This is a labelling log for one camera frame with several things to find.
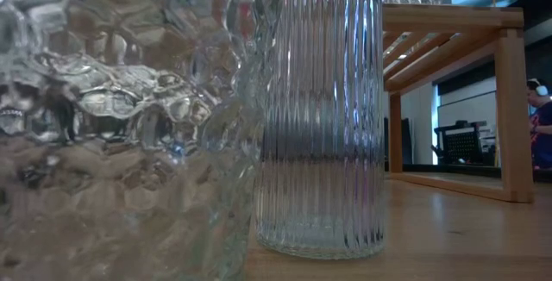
wooden table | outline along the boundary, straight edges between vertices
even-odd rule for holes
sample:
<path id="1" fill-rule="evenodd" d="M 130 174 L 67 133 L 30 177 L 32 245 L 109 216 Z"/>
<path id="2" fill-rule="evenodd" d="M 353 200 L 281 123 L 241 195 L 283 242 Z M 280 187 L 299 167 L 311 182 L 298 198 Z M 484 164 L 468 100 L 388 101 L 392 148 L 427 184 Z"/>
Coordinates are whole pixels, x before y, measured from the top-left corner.
<path id="1" fill-rule="evenodd" d="M 246 281 L 552 280 L 552 185 L 534 204 L 386 182 L 387 244 L 352 261 L 268 251 L 252 236 Z"/>

white wall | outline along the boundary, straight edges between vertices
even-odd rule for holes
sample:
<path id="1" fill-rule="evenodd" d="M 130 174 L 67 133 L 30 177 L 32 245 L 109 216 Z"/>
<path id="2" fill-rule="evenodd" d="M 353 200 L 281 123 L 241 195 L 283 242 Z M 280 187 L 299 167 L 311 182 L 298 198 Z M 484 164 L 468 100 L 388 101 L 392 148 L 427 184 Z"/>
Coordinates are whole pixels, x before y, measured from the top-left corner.
<path id="1" fill-rule="evenodd" d="M 495 77 L 484 79 L 475 84 L 471 84 L 464 88 L 460 88 L 457 91 L 450 92 L 441 96 L 441 105 L 453 103 L 456 101 L 464 100 L 469 97 L 475 97 L 487 92 L 497 90 L 497 80 Z"/>
<path id="2" fill-rule="evenodd" d="M 414 164 L 433 164 L 433 152 L 430 148 L 433 134 L 431 126 L 433 88 L 432 84 L 426 84 L 401 98 L 402 116 L 408 118 L 411 124 Z"/>
<path id="3" fill-rule="evenodd" d="M 486 130 L 484 136 L 491 136 L 497 125 L 496 103 L 496 92 L 488 92 L 481 96 L 443 105 L 439 108 L 439 127 L 452 126 L 456 121 L 486 122 L 481 130 Z"/>

person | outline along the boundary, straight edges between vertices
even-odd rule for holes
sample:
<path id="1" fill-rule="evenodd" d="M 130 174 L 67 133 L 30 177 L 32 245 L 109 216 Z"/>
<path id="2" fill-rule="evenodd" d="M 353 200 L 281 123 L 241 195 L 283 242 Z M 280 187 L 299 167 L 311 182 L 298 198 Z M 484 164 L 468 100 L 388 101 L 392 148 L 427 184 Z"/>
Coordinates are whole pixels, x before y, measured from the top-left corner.
<path id="1" fill-rule="evenodd" d="M 529 121 L 533 166 L 552 169 L 552 101 L 542 79 L 527 81 L 527 100 L 536 109 Z"/>

wooden frame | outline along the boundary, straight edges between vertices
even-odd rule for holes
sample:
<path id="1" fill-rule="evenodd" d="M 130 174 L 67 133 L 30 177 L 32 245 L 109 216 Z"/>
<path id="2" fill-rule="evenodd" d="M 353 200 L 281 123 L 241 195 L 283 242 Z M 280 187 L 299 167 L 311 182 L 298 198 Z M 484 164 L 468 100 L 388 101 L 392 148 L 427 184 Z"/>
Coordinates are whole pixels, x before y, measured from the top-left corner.
<path id="1" fill-rule="evenodd" d="M 389 92 L 391 178 L 514 203 L 533 201 L 525 99 L 524 18 L 520 9 L 384 6 L 384 83 Z M 402 33 L 406 40 L 392 44 Z M 434 36 L 423 38 L 427 34 Z M 411 49 L 402 60 L 399 56 Z M 502 188 L 403 172 L 401 95 L 494 54 Z"/>

